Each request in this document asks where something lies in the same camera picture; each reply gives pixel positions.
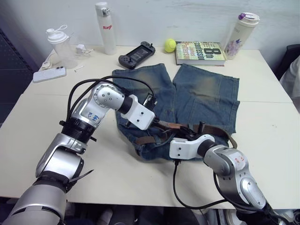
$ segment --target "white water bottle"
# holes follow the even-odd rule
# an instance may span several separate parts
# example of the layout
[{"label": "white water bottle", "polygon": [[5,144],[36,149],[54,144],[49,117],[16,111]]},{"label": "white water bottle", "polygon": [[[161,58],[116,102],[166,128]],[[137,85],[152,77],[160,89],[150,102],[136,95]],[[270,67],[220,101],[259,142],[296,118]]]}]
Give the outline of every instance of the white water bottle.
[{"label": "white water bottle", "polygon": [[113,32],[113,23],[107,2],[98,2],[95,5],[99,28],[103,40],[105,54],[117,53],[116,40]]},{"label": "white water bottle", "polygon": [[259,22],[259,16],[254,13],[241,13],[224,50],[227,59],[232,60],[244,45],[247,38]]}]

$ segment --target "floral water bottle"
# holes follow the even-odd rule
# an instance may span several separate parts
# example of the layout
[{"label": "floral water bottle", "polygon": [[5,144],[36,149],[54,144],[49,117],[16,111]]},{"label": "floral water bottle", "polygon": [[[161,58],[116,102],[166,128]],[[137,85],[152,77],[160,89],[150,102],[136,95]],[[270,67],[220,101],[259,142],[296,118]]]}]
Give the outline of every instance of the floral water bottle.
[{"label": "floral water bottle", "polygon": [[259,22],[259,16],[254,13],[241,13],[225,48],[227,59],[232,60],[244,45],[247,38]]}]

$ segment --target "black chair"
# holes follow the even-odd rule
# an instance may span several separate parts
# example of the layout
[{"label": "black chair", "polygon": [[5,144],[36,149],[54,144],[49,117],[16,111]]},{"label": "black chair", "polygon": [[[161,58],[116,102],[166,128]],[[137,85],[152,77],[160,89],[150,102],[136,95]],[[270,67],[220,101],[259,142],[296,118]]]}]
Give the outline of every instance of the black chair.
[{"label": "black chair", "polygon": [[275,76],[278,80],[283,76],[290,64],[300,55],[300,44],[289,45],[286,47],[286,52],[281,60],[281,63],[275,71]]}]

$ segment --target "jeans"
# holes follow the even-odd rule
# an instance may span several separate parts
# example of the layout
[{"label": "jeans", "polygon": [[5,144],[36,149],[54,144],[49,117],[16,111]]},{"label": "jeans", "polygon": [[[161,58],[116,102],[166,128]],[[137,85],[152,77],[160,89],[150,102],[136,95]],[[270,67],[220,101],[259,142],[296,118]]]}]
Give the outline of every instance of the jeans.
[{"label": "jeans", "polygon": [[[178,70],[173,82],[164,64],[141,67],[135,70],[114,70],[112,75],[138,78],[147,82],[154,90],[157,105],[154,113],[160,120],[188,124],[190,128],[200,121],[235,133],[235,119],[239,80],[237,78],[215,74],[187,64]],[[126,79],[113,79],[118,85],[128,89],[143,103],[149,89],[142,83]],[[139,130],[134,125],[125,127],[127,122],[119,112],[116,112],[119,130],[133,144],[136,152],[145,160],[169,157],[169,147],[172,136],[161,142],[162,132],[156,128],[147,131]],[[156,143],[137,145],[138,137],[153,136]],[[216,142],[227,145],[224,138],[214,136]]]}]

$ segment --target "yellow tennis ball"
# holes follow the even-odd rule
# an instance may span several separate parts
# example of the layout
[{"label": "yellow tennis ball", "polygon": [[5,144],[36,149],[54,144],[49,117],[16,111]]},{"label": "yellow tennis ball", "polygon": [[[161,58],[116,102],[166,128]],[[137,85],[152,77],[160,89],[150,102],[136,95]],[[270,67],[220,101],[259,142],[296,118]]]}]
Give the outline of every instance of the yellow tennis ball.
[{"label": "yellow tennis ball", "polygon": [[176,42],[173,39],[170,38],[165,41],[165,51],[167,53],[174,52],[175,48],[176,48]]}]

